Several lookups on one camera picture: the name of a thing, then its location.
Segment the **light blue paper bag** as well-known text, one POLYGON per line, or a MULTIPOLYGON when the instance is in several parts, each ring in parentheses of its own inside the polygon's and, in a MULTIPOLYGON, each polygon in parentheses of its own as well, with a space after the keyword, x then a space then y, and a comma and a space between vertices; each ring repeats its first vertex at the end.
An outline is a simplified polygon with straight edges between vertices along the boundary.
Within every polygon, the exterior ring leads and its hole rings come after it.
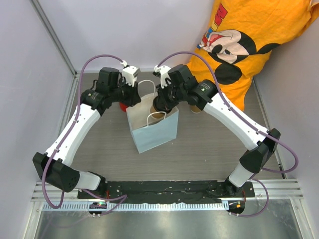
POLYGON ((179 109, 174 107, 164 119, 152 118, 150 108, 156 96, 156 87, 153 86, 150 94, 142 96, 139 104, 128 107, 126 111, 131 136, 140 154, 177 137, 179 109))

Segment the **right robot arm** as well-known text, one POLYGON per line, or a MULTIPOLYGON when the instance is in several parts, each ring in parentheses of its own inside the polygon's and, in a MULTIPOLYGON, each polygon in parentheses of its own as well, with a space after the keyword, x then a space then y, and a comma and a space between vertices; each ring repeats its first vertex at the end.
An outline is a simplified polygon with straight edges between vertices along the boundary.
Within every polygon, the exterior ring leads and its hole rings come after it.
POLYGON ((219 93, 215 83, 210 80, 198 82, 186 65, 173 68, 155 66, 153 74, 160 78, 153 111, 163 115, 171 112, 180 102, 187 102, 218 119, 244 144, 246 152, 225 180, 226 193, 232 197, 238 196, 246 181, 259 173, 273 155, 277 144, 271 138, 279 139, 280 132, 275 128, 268 130, 254 122, 224 94, 219 93))

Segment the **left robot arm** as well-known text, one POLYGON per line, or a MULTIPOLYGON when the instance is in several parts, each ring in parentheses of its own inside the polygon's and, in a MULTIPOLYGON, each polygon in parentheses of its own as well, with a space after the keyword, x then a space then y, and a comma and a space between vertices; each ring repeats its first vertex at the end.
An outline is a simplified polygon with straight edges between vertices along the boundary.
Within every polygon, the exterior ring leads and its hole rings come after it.
POLYGON ((64 192, 86 189, 96 199, 106 193, 105 178, 71 168, 75 153, 91 127, 113 103, 134 106, 141 102, 137 76, 140 69, 127 66, 122 71, 104 67, 95 85, 80 96, 80 106, 58 139, 32 161, 40 179, 64 192))

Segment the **red straw holder cup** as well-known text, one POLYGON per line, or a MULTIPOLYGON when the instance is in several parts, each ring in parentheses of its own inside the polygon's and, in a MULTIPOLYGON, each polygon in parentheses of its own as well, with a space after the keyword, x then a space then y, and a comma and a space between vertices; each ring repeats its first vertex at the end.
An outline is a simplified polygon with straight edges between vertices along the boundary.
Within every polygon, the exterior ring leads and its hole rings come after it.
POLYGON ((123 103, 119 103, 119 106, 120 106, 120 109, 123 111, 123 112, 126 112, 127 111, 127 108, 128 106, 123 104, 123 103))

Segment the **stack of paper cups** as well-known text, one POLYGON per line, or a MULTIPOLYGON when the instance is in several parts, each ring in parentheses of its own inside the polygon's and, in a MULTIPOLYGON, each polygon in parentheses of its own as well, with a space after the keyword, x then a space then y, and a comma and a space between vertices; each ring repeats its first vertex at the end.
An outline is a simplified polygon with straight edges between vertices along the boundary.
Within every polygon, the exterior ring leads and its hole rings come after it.
POLYGON ((199 109, 197 106, 190 106, 190 110, 191 110, 194 114, 198 114, 198 113, 202 112, 202 110, 199 109))

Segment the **orange Mickey Mouse cloth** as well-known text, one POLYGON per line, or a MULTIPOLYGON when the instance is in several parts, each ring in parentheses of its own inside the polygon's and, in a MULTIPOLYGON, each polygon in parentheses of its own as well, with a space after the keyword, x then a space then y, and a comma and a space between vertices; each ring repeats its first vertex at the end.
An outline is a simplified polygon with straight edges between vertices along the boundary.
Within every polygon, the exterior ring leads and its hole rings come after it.
POLYGON ((252 78, 276 47, 302 35, 319 16, 317 0, 216 0, 188 67, 197 81, 217 80, 240 110, 252 78))

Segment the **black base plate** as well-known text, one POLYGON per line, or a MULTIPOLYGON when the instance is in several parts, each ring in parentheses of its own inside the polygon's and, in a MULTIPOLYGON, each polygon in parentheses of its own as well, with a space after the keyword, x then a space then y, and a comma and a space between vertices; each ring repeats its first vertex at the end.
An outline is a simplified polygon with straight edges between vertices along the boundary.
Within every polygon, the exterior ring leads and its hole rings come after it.
POLYGON ((225 198, 253 198, 253 184, 246 182, 242 189, 230 193, 227 183, 212 181, 109 181, 102 191, 109 198, 127 195, 124 205, 146 203, 159 205, 201 205, 220 203, 225 198))

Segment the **aluminium frame rail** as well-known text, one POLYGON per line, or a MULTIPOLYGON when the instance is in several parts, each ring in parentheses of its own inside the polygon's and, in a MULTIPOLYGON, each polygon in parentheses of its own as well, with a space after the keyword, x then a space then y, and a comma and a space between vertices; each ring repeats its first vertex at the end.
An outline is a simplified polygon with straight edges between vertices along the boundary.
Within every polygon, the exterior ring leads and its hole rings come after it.
POLYGON ((59 54, 61 55, 64 63, 72 73, 72 75, 76 75, 77 71, 75 70, 73 64, 71 63, 70 58, 68 57, 58 35, 56 34, 49 18, 47 17, 43 7, 41 6, 40 2, 38 0, 30 0, 29 1, 34 8, 36 14, 38 15, 40 21, 44 25, 45 30, 47 31, 48 35, 50 36, 51 40, 53 41, 53 44, 57 48, 59 54))

